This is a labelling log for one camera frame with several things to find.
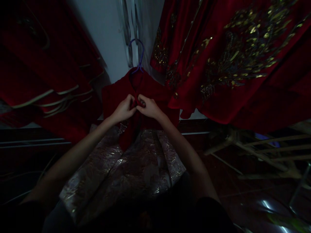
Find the floor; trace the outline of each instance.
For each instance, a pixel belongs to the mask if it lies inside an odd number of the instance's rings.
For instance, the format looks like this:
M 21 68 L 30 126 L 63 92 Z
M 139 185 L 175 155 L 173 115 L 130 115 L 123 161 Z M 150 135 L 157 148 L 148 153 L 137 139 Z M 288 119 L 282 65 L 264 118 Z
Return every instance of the floor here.
M 206 165 L 220 201 L 235 224 L 253 233 L 299 232 L 297 224 L 294 223 L 294 215 L 288 206 L 298 181 L 294 179 L 239 180 L 236 171 L 212 155 L 203 155 L 204 146 L 209 146 L 208 135 L 186 135 L 186 138 Z M 264 162 L 247 156 L 238 156 L 237 152 L 238 149 L 231 146 L 218 151 L 217 156 L 243 173 L 257 173 L 270 168 Z M 310 197 L 311 191 L 302 189 L 294 203 L 295 211 L 309 222 L 311 221 Z

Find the embroidered fabric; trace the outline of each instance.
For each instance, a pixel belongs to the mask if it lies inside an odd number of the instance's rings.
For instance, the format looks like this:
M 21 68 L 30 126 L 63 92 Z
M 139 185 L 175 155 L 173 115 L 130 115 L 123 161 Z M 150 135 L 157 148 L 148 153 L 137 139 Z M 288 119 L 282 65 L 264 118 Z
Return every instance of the embroidered fabric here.
M 118 145 L 118 130 L 113 127 L 107 132 L 60 193 L 78 226 L 124 200 L 157 197 L 186 170 L 163 131 L 141 131 L 123 152 Z

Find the white wall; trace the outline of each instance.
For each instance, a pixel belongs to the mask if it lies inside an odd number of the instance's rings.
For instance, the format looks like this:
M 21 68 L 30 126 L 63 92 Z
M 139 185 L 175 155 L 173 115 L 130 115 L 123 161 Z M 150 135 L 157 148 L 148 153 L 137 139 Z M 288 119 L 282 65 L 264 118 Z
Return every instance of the white wall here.
M 69 0 L 67 3 L 102 55 L 111 83 L 122 78 L 129 68 L 117 11 L 118 1 Z

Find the red dress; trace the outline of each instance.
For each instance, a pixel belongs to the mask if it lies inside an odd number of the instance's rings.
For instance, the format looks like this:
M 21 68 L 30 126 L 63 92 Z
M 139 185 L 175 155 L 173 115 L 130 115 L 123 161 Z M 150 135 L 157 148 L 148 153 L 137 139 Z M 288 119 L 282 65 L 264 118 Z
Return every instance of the red dress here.
M 77 143 L 101 114 L 99 55 L 63 0 L 7 1 L 0 28 L 0 122 L 35 122 Z
M 168 104 L 267 133 L 311 117 L 311 2 L 165 1 L 151 66 Z
M 153 80 L 146 71 L 143 73 L 137 71 L 131 74 L 135 70 L 136 68 L 130 69 L 122 79 L 102 89 L 104 118 L 109 117 L 128 94 L 135 97 L 131 109 L 137 105 L 142 106 L 137 99 L 139 94 L 142 94 L 150 99 L 154 99 L 159 108 L 169 117 L 171 122 L 177 126 L 179 122 L 179 109 L 170 109 L 167 106 L 172 91 Z M 119 137 L 119 144 L 123 151 L 135 140 L 135 132 L 149 128 L 162 130 L 162 127 L 155 119 L 144 116 L 139 111 L 136 111 L 135 114 L 123 124 L 126 125 L 126 129 Z

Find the clothes hanger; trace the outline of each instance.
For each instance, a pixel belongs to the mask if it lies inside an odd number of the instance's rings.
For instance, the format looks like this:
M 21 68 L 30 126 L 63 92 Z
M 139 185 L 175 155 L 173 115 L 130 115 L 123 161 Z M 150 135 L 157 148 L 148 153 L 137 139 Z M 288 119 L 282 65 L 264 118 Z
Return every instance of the clothes hanger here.
M 132 44 L 132 42 L 133 42 L 134 40 L 135 40 L 135 39 L 132 39 L 132 40 L 130 41 L 129 47 L 131 46 L 131 44 Z M 143 70 L 142 70 L 142 61 L 143 61 L 143 56 L 144 56 L 145 48 L 144 48 L 144 44 L 142 43 L 142 41 L 141 41 L 140 39 L 137 39 L 137 40 L 142 44 L 143 52 L 142 52 L 142 55 L 141 55 L 141 57 L 140 57 L 140 61 L 139 61 L 139 64 L 138 64 L 138 66 L 137 66 L 137 69 L 136 69 L 135 71 L 133 71 L 133 73 L 131 73 L 131 74 L 136 73 L 136 72 L 138 71 L 138 69 L 140 69 L 141 72 L 143 72 Z

